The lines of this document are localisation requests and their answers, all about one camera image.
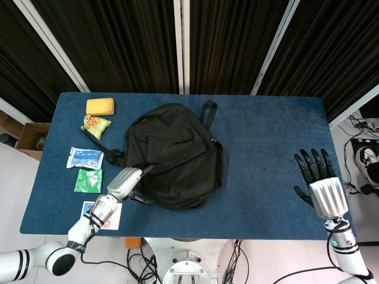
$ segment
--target robotic arm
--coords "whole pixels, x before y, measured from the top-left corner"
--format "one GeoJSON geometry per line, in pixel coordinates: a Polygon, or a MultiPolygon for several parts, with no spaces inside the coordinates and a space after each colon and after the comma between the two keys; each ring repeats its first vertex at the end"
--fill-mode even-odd
{"type": "Polygon", "coordinates": [[[303,201],[314,208],[320,218],[326,220],[325,229],[329,235],[328,241],[333,247],[339,264],[339,267],[334,263],[333,266],[353,275],[340,284],[377,284],[372,273],[366,268],[349,221],[343,217],[349,210],[348,204],[329,155],[324,149],[321,149],[324,164],[315,149],[312,149],[311,152],[317,168],[303,149],[300,150],[300,153],[306,162],[298,154],[295,155],[309,188],[310,196],[306,195],[298,186],[295,186],[294,189],[303,201]]]}
{"type": "Polygon", "coordinates": [[[76,258],[84,253],[87,242],[117,209],[117,203],[131,193],[150,169],[123,169],[107,186],[108,194],[99,196],[92,209],[69,230],[67,245],[52,241],[29,250],[0,253],[0,283],[21,280],[35,267],[46,268],[56,276],[70,271],[76,258]]]}

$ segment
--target black backpack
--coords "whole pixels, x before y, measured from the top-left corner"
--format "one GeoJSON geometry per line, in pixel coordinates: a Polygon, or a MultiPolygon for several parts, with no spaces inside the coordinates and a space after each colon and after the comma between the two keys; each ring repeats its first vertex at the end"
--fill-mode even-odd
{"type": "Polygon", "coordinates": [[[212,101],[204,103],[200,118],[181,104],[153,109],[126,131],[125,154],[108,150],[85,134],[109,163],[152,168],[137,186],[143,195],[133,192],[131,199],[165,208],[200,208],[223,183],[223,147],[209,132],[216,111],[212,101]]]}

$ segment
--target metal base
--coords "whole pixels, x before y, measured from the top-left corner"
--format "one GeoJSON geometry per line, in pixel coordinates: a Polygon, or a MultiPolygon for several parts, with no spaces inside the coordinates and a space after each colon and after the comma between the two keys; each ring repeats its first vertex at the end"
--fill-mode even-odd
{"type": "Polygon", "coordinates": [[[217,284],[217,261],[227,240],[200,239],[191,242],[171,238],[145,238],[145,240],[155,254],[158,275],[163,279],[163,284],[177,283],[171,281],[175,281],[177,279],[175,275],[179,275],[182,270],[183,273],[187,272],[187,275],[197,275],[195,280],[198,279],[201,284],[217,284]]]}

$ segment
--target backpack handle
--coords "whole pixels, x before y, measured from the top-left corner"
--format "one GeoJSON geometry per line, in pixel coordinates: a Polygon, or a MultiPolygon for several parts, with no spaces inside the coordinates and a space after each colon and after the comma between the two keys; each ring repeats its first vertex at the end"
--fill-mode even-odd
{"type": "Polygon", "coordinates": [[[217,104],[215,102],[213,102],[213,101],[206,101],[203,104],[203,113],[200,115],[200,121],[204,124],[204,126],[208,130],[211,128],[214,116],[216,115],[217,108],[218,108],[217,104]],[[205,112],[208,109],[210,109],[209,110],[209,114],[208,114],[208,118],[207,118],[206,121],[204,121],[204,119],[205,119],[205,112]]]}
{"type": "Polygon", "coordinates": [[[90,141],[94,143],[100,149],[100,151],[104,153],[104,157],[109,164],[113,164],[114,166],[124,167],[124,164],[125,164],[124,152],[121,152],[120,150],[117,150],[117,149],[109,150],[105,148],[103,145],[101,145],[99,142],[97,142],[95,139],[93,139],[91,137],[92,134],[88,133],[85,130],[81,130],[81,129],[78,129],[78,130],[84,133],[84,135],[86,135],[87,138],[90,139],[90,141]]]}

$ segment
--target backpack strap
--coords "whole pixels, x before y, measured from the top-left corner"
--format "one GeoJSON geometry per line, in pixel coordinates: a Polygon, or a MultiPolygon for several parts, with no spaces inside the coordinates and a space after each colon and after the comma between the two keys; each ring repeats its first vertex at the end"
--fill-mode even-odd
{"type": "Polygon", "coordinates": [[[112,149],[109,150],[105,148],[103,145],[101,145],[98,141],[96,141],[93,137],[92,134],[85,130],[80,130],[80,132],[84,133],[88,137],[88,139],[91,140],[92,143],[94,143],[100,151],[104,153],[104,157],[107,160],[109,164],[113,164],[114,166],[119,166],[119,167],[124,167],[125,166],[125,153],[121,152],[118,149],[112,149]]]}
{"type": "Polygon", "coordinates": [[[144,197],[142,197],[142,196],[140,196],[140,195],[137,195],[137,194],[135,193],[135,190],[132,190],[132,191],[128,194],[127,198],[129,198],[129,199],[131,199],[131,200],[134,200],[134,201],[137,201],[138,203],[142,203],[142,204],[151,204],[151,203],[154,203],[154,202],[155,202],[155,200],[152,200],[152,199],[146,199],[146,198],[144,198],[144,197]]]}
{"type": "Polygon", "coordinates": [[[216,115],[217,108],[218,108],[217,104],[215,102],[213,102],[213,101],[206,101],[203,104],[203,113],[200,116],[200,121],[204,124],[204,126],[208,130],[211,128],[214,116],[216,115]],[[209,110],[209,114],[208,114],[207,120],[204,121],[204,119],[205,119],[205,112],[208,109],[210,109],[209,110]]]}

